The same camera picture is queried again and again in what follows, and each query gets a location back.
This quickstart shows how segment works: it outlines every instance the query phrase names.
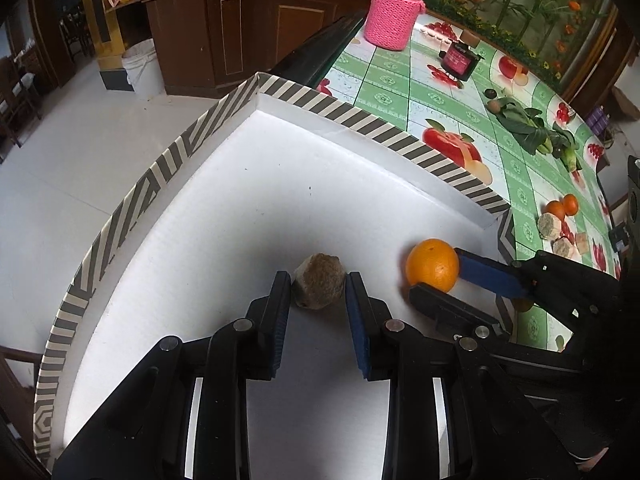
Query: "white bucket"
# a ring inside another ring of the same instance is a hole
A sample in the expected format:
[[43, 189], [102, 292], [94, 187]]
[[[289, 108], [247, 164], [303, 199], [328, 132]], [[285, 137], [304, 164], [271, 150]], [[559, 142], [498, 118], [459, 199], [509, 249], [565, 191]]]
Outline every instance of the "white bucket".
[[153, 38], [141, 41], [122, 54], [127, 80], [138, 97], [149, 100], [164, 92], [164, 80]]

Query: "tangerine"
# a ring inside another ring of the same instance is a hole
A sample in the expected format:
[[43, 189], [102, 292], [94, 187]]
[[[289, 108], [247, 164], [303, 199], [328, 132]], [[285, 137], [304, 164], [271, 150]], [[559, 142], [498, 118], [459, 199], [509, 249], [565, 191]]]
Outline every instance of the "tangerine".
[[460, 263], [453, 248], [437, 238], [417, 244], [409, 253], [404, 275], [410, 285], [427, 283], [442, 292], [449, 292], [458, 279]]
[[564, 206], [561, 202], [558, 202], [558, 200], [552, 200], [549, 202], [545, 207], [545, 213], [551, 213], [560, 220], [564, 220], [564, 216], [566, 215]]
[[562, 205], [564, 206], [564, 212], [569, 216], [573, 216], [578, 212], [578, 199], [571, 193], [564, 196], [562, 199]]

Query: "pink knitted bottle sleeve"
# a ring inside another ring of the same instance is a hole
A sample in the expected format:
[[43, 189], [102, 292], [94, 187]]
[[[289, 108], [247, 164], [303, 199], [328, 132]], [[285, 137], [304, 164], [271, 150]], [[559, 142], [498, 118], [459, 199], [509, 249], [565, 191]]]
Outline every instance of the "pink knitted bottle sleeve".
[[402, 50], [409, 43], [415, 19], [424, 11], [422, 0], [371, 0], [364, 37], [382, 48]]

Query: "green checkered tablecloth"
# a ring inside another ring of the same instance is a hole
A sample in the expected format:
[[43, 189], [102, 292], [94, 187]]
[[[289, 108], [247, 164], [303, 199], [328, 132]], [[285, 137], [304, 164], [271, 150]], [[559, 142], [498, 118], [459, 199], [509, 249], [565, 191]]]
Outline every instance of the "green checkered tablecloth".
[[[542, 117], [550, 126], [558, 120], [556, 113], [562, 99], [531, 73], [518, 78], [519, 83], [526, 82], [524, 86], [507, 79], [498, 67], [504, 54], [484, 42], [475, 49], [484, 59], [463, 88], [447, 82], [438, 53], [448, 44], [426, 27], [437, 21], [428, 14], [419, 16], [411, 41], [402, 52], [376, 47], [359, 31], [326, 74], [325, 91], [376, 114], [417, 139], [422, 140], [423, 133], [431, 127], [429, 121], [436, 121], [446, 132], [465, 139], [470, 144], [465, 157], [451, 155], [455, 144], [444, 142], [432, 147], [458, 160], [466, 161], [471, 154], [475, 160], [471, 166], [484, 165], [484, 182], [511, 204], [519, 259], [532, 257], [538, 249], [551, 251], [550, 243], [540, 239], [537, 218], [550, 200], [573, 193], [578, 197], [580, 211], [566, 220], [574, 234], [588, 234], [591, 249], [577, 258], [615, 276], [620, 261], [608, 242], [611, 225], [596, 181], [596, 159], [589, 149], [591, 144], [600, 145], [598, 139], [578, 116], [567, 124], [561, 123], [579, 144], [582, 170], [575, 174], [569, 174], [561, 161], [551, 155], [523, 152], [513, 136], [486, 111], [484, 90], [493, 88], [498, 96], [513, 95], [524, 107], [542, 110]], [[455, 27], [453, 31], [456, 35], [461, 32]], [[596, 254], [601, 248], [605, 259], [598, 261]], [[519, 314], [517, 325], [518, 342], [537, 348], [561, 349], [562, 341], [571, 336], [566, 327], [536, 306]]]

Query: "metal screw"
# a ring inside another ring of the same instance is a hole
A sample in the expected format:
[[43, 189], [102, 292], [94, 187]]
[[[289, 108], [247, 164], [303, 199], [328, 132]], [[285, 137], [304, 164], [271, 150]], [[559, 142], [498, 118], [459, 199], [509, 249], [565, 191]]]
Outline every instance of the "metal screw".
[[476, 348], [478, 348], [478, 343], [471, 337], [463, 337], [460, 339], [459, 343], [460, 348], [466, 350], [467, 352], [473, 352]]
[[385, 327], [389, 332], [402, 332], [402, 330], [404, 330], [404, 323], [399, 319], [387, 319], [385, 321]]
[[476, 326], [476, 335], [480, 339], [488, 338], [489, 334], [490, 334], [489, 329], [487, 327], [485, 327], [484, 325]]
[[236, 332], [246, 332], [247, 330], [251, 330], [251, 327], [254, 325], [254, 322], [245, 317], [241, 317], [240, 319], [236, 319], [234, 321], [234, 330]]
[[168, 335], [160, 340], [160, 349], [168, 352], [178, 346], [180, 340], [175, 335]]

